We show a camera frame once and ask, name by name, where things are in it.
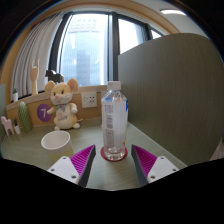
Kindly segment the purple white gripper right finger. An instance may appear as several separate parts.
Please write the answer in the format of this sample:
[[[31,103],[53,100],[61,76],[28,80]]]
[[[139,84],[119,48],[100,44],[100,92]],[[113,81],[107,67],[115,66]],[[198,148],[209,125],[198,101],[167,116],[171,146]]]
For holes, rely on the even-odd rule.
[[[145,186],[178,171],[178,168],[165,156],[156,157],[139,146],[132,146],[131,155],[140,186]]]

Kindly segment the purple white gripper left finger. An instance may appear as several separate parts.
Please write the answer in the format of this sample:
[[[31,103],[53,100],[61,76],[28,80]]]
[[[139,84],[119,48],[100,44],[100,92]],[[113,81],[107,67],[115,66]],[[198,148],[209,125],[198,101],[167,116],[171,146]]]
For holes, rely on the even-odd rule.
[[[48,172],[85,187],[88,183],[95,155],[96,148],[91,145],[71,157],[62,156],[48,169]]]

